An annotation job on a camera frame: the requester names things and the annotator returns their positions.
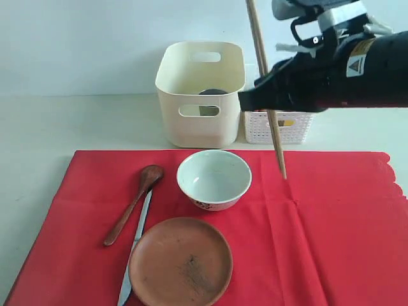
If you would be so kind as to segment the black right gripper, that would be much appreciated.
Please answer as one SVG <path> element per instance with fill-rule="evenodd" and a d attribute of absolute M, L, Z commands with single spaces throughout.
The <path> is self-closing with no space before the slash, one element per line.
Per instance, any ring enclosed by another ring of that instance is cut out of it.
<path fill-rule="evenodd" d="M 240 91 L 242 111 L 322 112 L 328 108 L 375 108 L 373 80 L 368 76 L 368 51 L 373 36 L 352 36 L 318 48 L 278 44 L 294 53 L 255 79 L 254 88 Z M 260 86 L 271 82 L 271 87 Z"/>

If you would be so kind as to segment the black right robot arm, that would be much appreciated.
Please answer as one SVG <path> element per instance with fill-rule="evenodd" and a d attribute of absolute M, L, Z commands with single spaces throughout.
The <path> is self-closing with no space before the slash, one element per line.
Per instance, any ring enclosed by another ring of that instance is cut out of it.
<path fill-rule="evenodd" d="M 405 108 L 407 33 L 344 39 L 315 57 L 278 62 L 238 94 L 243 111 L 323 112 L 328 108 Z"/>

